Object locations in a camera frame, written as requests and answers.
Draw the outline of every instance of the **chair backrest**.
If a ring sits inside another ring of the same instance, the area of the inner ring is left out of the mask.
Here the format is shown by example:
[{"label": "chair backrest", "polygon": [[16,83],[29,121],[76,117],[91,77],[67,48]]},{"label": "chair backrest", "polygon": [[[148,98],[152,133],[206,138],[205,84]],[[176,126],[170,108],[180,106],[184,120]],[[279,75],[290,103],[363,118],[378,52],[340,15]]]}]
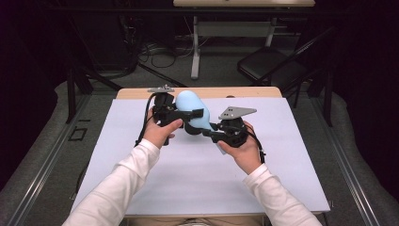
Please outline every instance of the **chair backrest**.
[{"label": "chair backrest", "polygon": [[326,31],[321,33],[320,35],[316,36],[312,40],[309,40],[308,42],[306,42],[305,44],[303,44],[302,46],[297,48],[289,56],[287,56],[284,60],[282,60],[282,62],[280,62],[273,70],[269,71],[267,74],[265,74],[264,76],[260,77],[257,80],[257,82],[254,82],[254,84],[257,84],[257,85],[261,84],[262,81],[265,78],[271,76],[271,74],[273,74],[274,72],[278,71],[280,68],[284,67],[287,63],[289,63],[289,62],[291,62],[293,60],[296,60],[299,56],[301,56],[301,54],[303,54],[308,49],[310,49],[312,45],[314,45],[316,42],[322,40],[323,38],[327,37],[333,31],[335,31],[335,27],[334,26],[330,27],[329,29],[327,29]]}]

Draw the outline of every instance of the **long-sleeved white shirt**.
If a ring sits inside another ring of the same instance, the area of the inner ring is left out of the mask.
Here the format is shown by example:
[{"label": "long-sleeved white shirt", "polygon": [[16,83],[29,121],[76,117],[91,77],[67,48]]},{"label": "long-sleeved white shirt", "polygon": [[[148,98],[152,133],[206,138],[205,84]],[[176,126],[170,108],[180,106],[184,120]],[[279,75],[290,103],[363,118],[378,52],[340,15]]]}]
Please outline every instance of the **long-sleeved white shirt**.
[{"label": "long-sleeved white shirt", "polygon": [[[121,160],[71,212],[63,225],[119,225],[134,194],[144,185],[160,150],[146,139]],[[244,183],[274,226],[321,225],[317,218],[270,173],[265,164]]]}]

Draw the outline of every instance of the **light blue balloon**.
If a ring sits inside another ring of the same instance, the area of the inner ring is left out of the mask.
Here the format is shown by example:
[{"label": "light blue balloon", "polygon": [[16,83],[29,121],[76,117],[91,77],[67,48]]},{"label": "light blue balloon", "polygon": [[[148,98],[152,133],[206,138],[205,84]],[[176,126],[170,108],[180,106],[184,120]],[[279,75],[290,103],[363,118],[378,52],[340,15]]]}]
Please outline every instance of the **light blue balloon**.
[{"label": "light blue balloon", "polygon": [[211,124],[209,123],[209,110],[195,92],[185,90],[179,93],[179,95],[176,97],[176,107],[180,111],[203,109],[203,117],[192,119],[189,124],[194,128],[209,129],[211,131],[214,131],[214,129],[212,129],[211,127]]}]

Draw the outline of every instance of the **white tabletop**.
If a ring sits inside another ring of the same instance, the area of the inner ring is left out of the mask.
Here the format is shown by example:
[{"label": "white tabletop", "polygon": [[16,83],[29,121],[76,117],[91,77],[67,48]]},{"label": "white tabletop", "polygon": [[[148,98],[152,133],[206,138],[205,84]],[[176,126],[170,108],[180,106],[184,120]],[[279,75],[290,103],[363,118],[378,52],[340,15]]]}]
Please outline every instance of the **white tabletop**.
[{"label": "white tabletop", "polygon": [[313,7],[313,0],[174,0],[175,7]]},{"label": "white tabletop", "polygon": [[[266,165],[312,212],[329,210],[326,196],[283,98],[202,99],[211,122],[227,106],[256,108],[243,117],[255,127],[267,153]],[[134,147],[147,100],[114,100],[90,160],[73,208]],[[246,175],[208,137],[179,129],[161,150],[146,184],[129,205],[126,216],[203,216],[263,213],[242,183]]]}]

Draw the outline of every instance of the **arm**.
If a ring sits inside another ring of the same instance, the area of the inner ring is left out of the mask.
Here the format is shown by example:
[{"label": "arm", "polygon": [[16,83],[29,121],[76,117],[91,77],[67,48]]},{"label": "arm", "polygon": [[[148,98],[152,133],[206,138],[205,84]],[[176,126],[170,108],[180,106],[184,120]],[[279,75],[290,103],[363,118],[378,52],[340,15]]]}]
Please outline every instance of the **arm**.
[{"label": "arm", "polygon": [[[253,133],[253,127],[247,122],[245,124]],[[281,184],[279,178],[261,163],[258,145],[253,137],[248,137],[247,142],[239,148],[233,148],[223,141],[218,144],[248,174],[244,183],[263,206],[274,226],[321,225],[305,205]]]},{"label": "arm", "polygon": [[121,160],[71,212],[63,225],[119,225],[134,194],[144,185],[158,161],[167,137],[183,124],[176,120],[164,127],[149,120],[142,141]]}]

